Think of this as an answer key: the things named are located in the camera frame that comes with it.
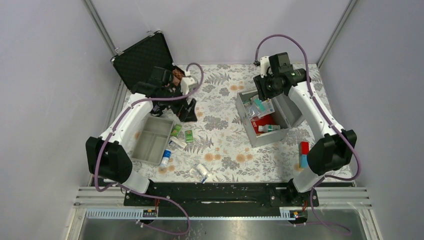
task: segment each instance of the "tabletop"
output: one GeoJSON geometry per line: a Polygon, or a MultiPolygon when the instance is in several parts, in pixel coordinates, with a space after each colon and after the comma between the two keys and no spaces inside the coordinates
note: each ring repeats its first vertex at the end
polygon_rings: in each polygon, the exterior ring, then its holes
{"type": "MultiPolygon", "coordinates": [[[[154,182],[198,182],[189,171],[196,164],[203,164],[211,173],[207,182],[288,182],[299,174],[299,143],[315,143],[306,121],[291,128],[287,136],[278,142],[252,148],[236,110],[237,92],[256,89],[253,77],[260,68],[253,64],[202,64],[204,82],[193,95],[197,100],[195,112],[197,122],[182,122],[172,113],[162,117],[182,125],[179,139],[184,140],[184,131],[192,130],[194,142],[184,150],[171,149],[168,167],[133,161],[134,170],[154,182]]],[[[294,64],[295,69],[305,68],[294,64]]],[[[309,64],[309,74],[317,94],[330,110],[324,85],[316,64],[309,64]]],[[[196,66],[190,72],[200,80],[196,66]]],[[[125,103],[130,92],[126,93],[125,103]]],[[[349,166],[344,166],[333,175],[351,178],[349,166]]],[[[337,181],[326,178],[327,182],[337,181]]]]}

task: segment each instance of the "gray floor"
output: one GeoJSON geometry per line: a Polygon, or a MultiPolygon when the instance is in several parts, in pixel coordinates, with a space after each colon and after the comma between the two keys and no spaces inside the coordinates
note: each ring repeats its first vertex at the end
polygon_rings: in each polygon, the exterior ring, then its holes
{"type": "MultiPolygon", "coordinates": [[[[359,215],[354,210],[325,210],[322,219],[350,228],[352,236],[338,235],[323,225],[292,227],[276,220],[192,220],[185,236],[172,236],[146,227],[133,220],[86,219],[80,240],[362,240],[366,239],[359,215]]],[[[308,222],[314,222],[309,211],[308,222]]],[[[168,231],[184,231],[185,221],[157,220],[151,223],[168,231]]]]}

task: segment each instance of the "table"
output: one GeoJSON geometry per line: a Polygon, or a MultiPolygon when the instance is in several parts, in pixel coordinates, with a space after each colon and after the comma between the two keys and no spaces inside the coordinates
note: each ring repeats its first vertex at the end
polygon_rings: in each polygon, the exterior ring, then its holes
{"type": "MultiPolygon", "coordinates": [[[[203,164],[210,172],[207,182],[288,182],[299,174],[299,142],[314,144],[313,134],[306,121],[289,130],[282,140],[252,148],[246,131],[240,123],[236,110],[237,92],[255,89],[253,77],[260,74],[253,64],[203,64],[204,83],[193,95],[197,100],[195,108],[197,122],[183,122],[178,135],[184,139],[184,131],[193,130],[194,142],[184,151],[171,148],[172,155],[166,169],[159,169],[147,163],[133,161],[134,170],[154,182],[198,182],[189,174],[196,164],[203,164]]],[[[294,64],[294,68],[305,68],[294,64]]],[[[190,67],[191,74],[200,80],[200,71],[190,67]]],[[[309,64],[309,74],[317,94],[330,110],[319,70],[316,64],[309,64]]],[[[130,96],[128,91],[125,103],[130,96]]],[[[163,118],[180,121],[172,113],[163,118]]],[[[334,173],[335,176],[351,178],[349,166],[334,173]]]]}

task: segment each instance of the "red package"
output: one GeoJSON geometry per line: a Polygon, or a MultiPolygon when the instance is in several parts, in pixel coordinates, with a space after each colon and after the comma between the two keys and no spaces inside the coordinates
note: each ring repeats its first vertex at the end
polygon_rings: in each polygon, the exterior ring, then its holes
{"type": "Polygon", "coordinates": [[[257,134],[263,134],[263,132],[258,131],[258,126],[264,126],[264,125],[277,125],[276,122],[274,121],[273,117],[271,116],[271,114],[265,115],[263,116],[261,119],[256,120],[256,121],[252,121],[252,126],[254,131],[257,134]]]}

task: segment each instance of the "red and blue box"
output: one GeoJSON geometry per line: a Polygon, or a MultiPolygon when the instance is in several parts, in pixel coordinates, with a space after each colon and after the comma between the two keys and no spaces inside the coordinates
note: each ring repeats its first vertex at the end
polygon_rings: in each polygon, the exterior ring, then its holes
{"type": "Polygon", "coordinates": [[[299,144],[299,168],[304,169],[308,166],[309,142],[301,141],[299,144]]]}

